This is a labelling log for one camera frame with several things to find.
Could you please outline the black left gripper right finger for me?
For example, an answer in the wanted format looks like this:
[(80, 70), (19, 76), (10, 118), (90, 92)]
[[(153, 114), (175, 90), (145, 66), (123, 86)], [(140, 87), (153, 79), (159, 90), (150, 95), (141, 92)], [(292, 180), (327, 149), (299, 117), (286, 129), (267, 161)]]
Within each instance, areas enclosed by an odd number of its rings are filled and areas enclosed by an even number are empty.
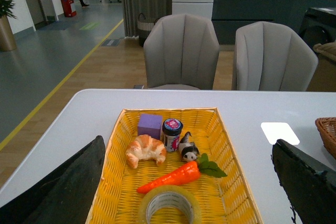
[(271, 159), (302, 223), (335, 223), (335, 171), (282, 139)]

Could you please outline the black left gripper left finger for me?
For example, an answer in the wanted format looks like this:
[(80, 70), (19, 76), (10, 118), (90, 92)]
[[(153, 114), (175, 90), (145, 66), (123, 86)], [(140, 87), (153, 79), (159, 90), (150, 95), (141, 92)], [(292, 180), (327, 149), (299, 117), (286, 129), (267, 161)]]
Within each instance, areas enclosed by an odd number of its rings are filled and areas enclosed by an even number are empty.
[(46, 177), (1, 207), (1, 223), (85, 223), (106, 147), (98, 135)]

